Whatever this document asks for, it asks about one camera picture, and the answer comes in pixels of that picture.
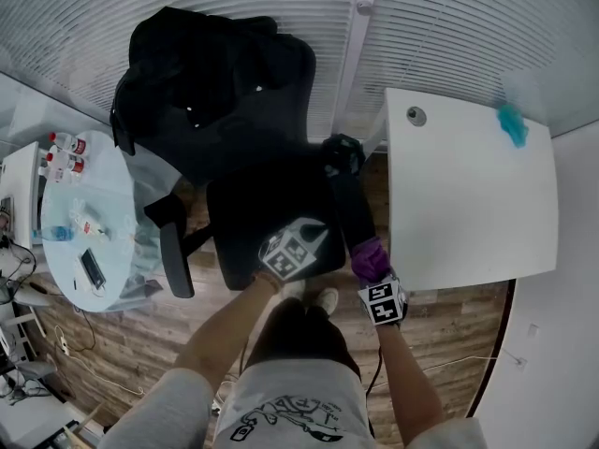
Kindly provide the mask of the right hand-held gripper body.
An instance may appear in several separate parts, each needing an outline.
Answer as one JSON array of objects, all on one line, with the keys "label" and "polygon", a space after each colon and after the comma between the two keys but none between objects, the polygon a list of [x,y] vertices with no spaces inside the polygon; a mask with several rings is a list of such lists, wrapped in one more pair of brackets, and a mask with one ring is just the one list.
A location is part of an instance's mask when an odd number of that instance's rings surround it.
[{"label": "right hand-held gripper body", "polygon": [[392,273],[358,291],[363,310],[374,326],[399,325],[408,312],[408,297]]}]

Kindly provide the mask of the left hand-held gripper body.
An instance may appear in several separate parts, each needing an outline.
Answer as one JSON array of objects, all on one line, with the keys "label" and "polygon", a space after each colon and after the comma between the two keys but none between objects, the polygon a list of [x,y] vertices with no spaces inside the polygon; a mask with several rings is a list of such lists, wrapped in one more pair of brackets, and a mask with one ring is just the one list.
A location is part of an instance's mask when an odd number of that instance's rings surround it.
[{"label": "left hand-held gripper body", "polygon": [[314,255],[301,237],[298,225],[290,225],[264,241],[258,250],[258,259],[282,281],[291,279],[314,263]]}]

